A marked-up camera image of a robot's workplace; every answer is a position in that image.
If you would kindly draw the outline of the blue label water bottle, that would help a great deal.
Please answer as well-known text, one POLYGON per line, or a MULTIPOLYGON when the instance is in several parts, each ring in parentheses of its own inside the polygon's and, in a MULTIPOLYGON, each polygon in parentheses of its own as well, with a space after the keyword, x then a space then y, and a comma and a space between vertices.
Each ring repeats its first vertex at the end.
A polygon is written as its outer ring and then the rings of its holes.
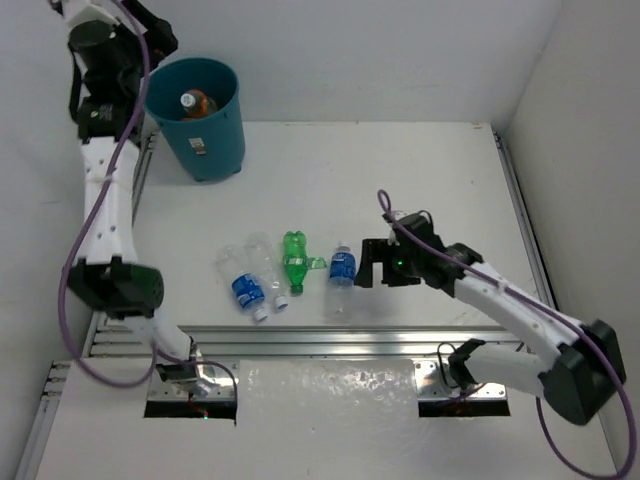
POLYGON ((356 258, 346 242, 336 247, 328 266, 324 296, 324 314, 330 322, 342 322, 350 318, 357 271, 356 258))

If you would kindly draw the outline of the left arm metal base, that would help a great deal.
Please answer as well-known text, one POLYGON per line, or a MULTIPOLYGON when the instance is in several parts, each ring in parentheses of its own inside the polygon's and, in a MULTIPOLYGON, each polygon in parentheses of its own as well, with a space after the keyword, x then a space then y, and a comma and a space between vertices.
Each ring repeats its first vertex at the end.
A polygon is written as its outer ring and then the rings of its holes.
POLYGON ((161 360, 156 363, 156 371, 164 383, 176 390, 186 392, 195 399, 204 399, 220 388, 213 366, 204 363, 201 351, 194 347, 186 360, 171 357, 160 352, 161 360))

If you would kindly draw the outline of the clear unlabelled plastic bottle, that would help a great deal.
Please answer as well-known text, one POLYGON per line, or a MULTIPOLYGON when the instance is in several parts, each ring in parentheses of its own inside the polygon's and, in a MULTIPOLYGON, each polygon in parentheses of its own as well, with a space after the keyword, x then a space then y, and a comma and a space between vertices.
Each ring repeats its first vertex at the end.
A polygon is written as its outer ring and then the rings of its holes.
POLYGON ((247 237, 244 248, 252 273, 260 282, 267 300, 277 311, 285 310, 289 305, 286 286, 269 237, 261 232, 252 233, 247 237))

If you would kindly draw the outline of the green plastic bottle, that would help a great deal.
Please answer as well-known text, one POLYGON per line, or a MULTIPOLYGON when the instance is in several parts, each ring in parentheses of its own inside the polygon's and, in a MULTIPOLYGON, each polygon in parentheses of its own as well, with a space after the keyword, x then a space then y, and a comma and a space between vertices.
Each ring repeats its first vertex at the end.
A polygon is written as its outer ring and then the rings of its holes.
POLYGON ((302 295, 308 271, 325 269, 327 261, 323 257, 310 257, 307 254, 307 239, 302 231, 287 231, 283 236, 282 245, 282 264, 291 294, 302 295))

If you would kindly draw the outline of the tall orange label bottle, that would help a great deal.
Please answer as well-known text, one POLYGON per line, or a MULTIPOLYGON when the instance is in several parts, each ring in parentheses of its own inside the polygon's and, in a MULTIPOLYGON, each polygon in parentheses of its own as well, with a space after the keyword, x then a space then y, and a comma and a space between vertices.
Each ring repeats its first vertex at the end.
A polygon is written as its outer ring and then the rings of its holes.
POLYGON ((218 112, 216 101, 203 91, 190 89, 180 96, 180 105, 184 111, 183 121, 203 119, 218 112))

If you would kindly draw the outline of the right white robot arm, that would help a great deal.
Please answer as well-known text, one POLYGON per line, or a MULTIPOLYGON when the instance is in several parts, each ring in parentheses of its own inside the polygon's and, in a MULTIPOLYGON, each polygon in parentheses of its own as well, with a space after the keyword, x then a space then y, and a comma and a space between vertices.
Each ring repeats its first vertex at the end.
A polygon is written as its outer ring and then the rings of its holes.
POLYGON ((394 273, 474 307, 531 350, 467 340, 447 360, 444 376, 454 388, 503 384, 545 399, 562 418, 583 426, 614 395, 614 382, 626 380, 616 333, 606 322, 584 324, 539 304, 467 245, 444 245, 426 211, 383 218, 391 228, 385 263, 394 273))

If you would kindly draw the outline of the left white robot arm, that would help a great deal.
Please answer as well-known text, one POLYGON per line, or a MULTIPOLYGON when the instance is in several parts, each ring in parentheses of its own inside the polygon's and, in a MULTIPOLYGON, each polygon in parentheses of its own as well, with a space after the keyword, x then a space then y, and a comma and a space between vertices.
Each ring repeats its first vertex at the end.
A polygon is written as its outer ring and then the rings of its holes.
POLYGON ((78 127, 85 169, 84 223, 62 269, 57 310, 63 342, 75 361, 66 295, 127 321, 145 335, 157 362, 190 364, 194 342, 159 314, 163 279, 135 250, 133 187, 149 77, 178 48, 171 25, 138 1, 121 3, 124 20, 96 4, 62 11, 73 60, 69 114, 78 127))

